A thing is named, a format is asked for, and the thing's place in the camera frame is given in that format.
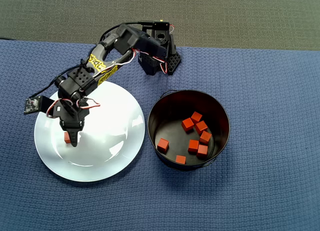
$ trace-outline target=blue textured mat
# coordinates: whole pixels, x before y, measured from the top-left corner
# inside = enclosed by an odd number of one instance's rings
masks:
[[[145,118],[164,91],[201,90],[226,109],[229,143],[212,165],[180,172],[146,135],[125,170],[76,183],[41,162],[37,115],[23,108],[90,47],[0,41],[0,230],[319,230],[320,52],[181,47],[170,77],[147,76],[135,60],[109,81],[133,94]]]

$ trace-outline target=orange block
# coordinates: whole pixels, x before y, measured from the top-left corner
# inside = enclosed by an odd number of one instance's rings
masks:
[[[177,155],[175,158],[175,162],[179,164],[186,164],[186,156]]]
[[[198,146],[199,146],[199,141],[198,140],[190,139],[189,148],[188,148],[189,153],[196,155],[197,152],[198,152]]]
[[[64,132],[64,141],[65,141],[66,144],[70,144],[71,143],[68,132]]]
[[[210,141],[211,136],[212,136],[211,133],[203,131],[199,139],[200,143],[207,145]]]
[[[187,119],[183,120],[181,125],[182,125],[182,128],[184,129],[184,131],[186,131],[186,132],[192,130],[194,127],[194,123],[192,122],[191,118],[187,118]]]
[[[169,141],[163,138],[160,138],[156,148],[158,149],[159,152],[166,154],[169,148]]]
[[[194,124],[197,124],[200,122],[202,118],[202,114],[198,113],[198,112],[194,112],[191,116],[191,120]]]
[[[199,158],[205,158],[208,154],[208,146],[199,144],[198,153],[196,154]]]
[[[195,130],[197,131],[197,133],[199,135],[201,135],[203,131],[206,131],[207,128],[208,128],[208,126],[206,125],[205,121],[198,122],[195,125]]]

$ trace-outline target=electrical wire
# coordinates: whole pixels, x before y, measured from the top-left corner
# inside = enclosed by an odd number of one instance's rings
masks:
[[[169,32],[169,34],[172,34],[173,31],[175,30],[175,26],[173,24],[170,24],[170,27],[172,27],[172,30]]]
[[[162,67],[162,63],[160,63],[160,68],[161,68],[162,72],[163,72],[165,75],[168,73],[167,63],[165,63],[165,70],[164,70],[164,68]]]
[[[143,51],[140,51],[140,50],[138,50],[138,49],[136,49],[136,51],[138,51],[139,53],[143,53],[143,54],[146,54],[146,55],[151,56],[151,55],[150,55],[149,53],[147,53],[147,52],[143,52]],[[167,62],[165,62],[164,60],[162,60],[162,59],[160,59],[160,58],[158,58],[158,57],[156,57],[156,56],[152,56],[152,58],[154,58],[155,60],[158,60],[158,61],[160,62],[160,68],[161,68],[162,72],[163,72],[164,74],[167,74],[167,73],[168,73],[168,65],[167,65]],[[165,70],[163,69],[161,63],[165,63]]]
[[[63,100],[63,101],[68,101],[71,103],[71,105],[73,105],[74,103],[70,100],[70,99],[67,99],[67,98],[58,98],[56,101],[54,101],[51,106],[47,109],[45,115],[50,118],[50,119],[55,119],[57,117],[54,117],[54,116],[49,116],[49,113],[50,113],[50,110],[58,103],[59,100]]]
[[[47,87],[44,87],[43,89],[41,89],[40,91],[32,94],[29,99],[33,98],[34,96],[37,96],[38,94],[41,94],[43,91],[46,91],[48,88],[50,88],[51,85],[53,85],[55,83],[55,81],[62,75],[64,75],[66,72],[70,71],[70,70],[73,70],[73,69],[76,69],[76,68],[79,68],[81,66],[81,64],[79,65],[76,65],[76,66],[73,66],[73,67],[70,67],[70,68],[67,68],[65,71],[59,73],[50,83]]]
[[[125,24],[125,25],[139,25],[139,24],[141,24],[141,22],[138,22],[138,21],[135,21],[135,22],[123,22],[123,23],[120,23],[120,24],[118,24],[118,25],[116,25],[116,26],[113,26],[113,27],[109,28],[107,31],[105,31],[105,32],[102,34],[102,36],[101,36],[101,38],[100,38],[100,42],[104,39],[104,37],[105,37],[105,35],[106,35],[107,33],[109,33],[110,31],[118,28],[118,27],[119,27],[120,25],[122,25],[122,24]]]
[[[95,105],[81,107],[81,106],[79,105],[79,100],[80,100],[80,99],[78,99],[78,100],[76,101],[76,106],[77,106],[79,109],[88,110],[88,109],[91,109],[91,108],[94,108],[94,107],[100,107],[100,106],[101,106],[100,103],[96,102],[96,101],[95,101],[94,99],[92,99],[92,98],[88,98],[88,97],[84,97],[84,98],[87,99],[87,100],[92,100],[93,102],[95,102]]]
[[[131,58],[129,61],[123,62],[123,63],[113,63],[112,65],[110,65],[110,66],[106,67],[105,69],[99,71],[98,73],[96,73],[96,74],[93,75],[92,77],[95,78],[95,77],[96,77],[97,75],[99,75],[101,72],[103,72],[103,71],[105,71],[105,70],[108,70],[108,69],[112,68],[113,66],[116,66],[116,65],[121,65],[121,66],[122,66],[122,65],[126,65],[126,64],[131,63],[131,61],[134,60],[134,58],[136,57],[136,50],[135,50],[134,48],[133,48],[132,50],[133,50],[133,56],[132,56],[132,58]]]

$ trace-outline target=yellow label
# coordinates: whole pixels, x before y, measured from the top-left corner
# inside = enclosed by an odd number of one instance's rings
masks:
[[[111,75],[113,75],[118,70],[118,65],[114,66],[113,69],[110,70],[110,72],[107,72],[105,75],[103,75],[98,82],[98,86],[102,84],[104,81],[106,81]]]
[[[95,67],[96,70],[98,70],[98,72],[101,72],[106,68],[104,62],[97,59],[93,54],[90,54],[89,62],[93,65],[93,67]]]

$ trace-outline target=gray carpet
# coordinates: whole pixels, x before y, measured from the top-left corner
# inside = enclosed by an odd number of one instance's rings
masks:
[[[19,40],[96,43],[160,19],[178,46],[320,50],[320,0],[0,0],[0,36]]]

